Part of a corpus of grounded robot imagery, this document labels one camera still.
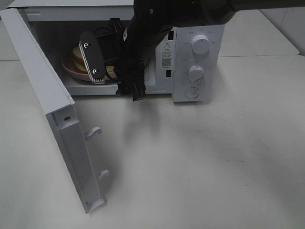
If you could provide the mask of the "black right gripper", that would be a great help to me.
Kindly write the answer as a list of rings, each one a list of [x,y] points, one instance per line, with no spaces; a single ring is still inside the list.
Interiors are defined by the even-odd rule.
[[[105,63],[114,66],[118,93],[131,94],[134,101],[141,100],[146,90],[145,63],[155,49],[157,27],[136,18],[126,26],[119,18],[111,18],[108,26],[110,31],[97,39]]]

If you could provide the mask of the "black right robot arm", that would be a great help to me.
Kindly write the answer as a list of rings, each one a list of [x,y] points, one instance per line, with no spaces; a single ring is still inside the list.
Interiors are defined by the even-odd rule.
[[[226,24],[236,12],[303,7],[303,0],[135,0],[134,15],[116,32],[118,95],[145,96],[144,67],[155,48],[173,27]]]

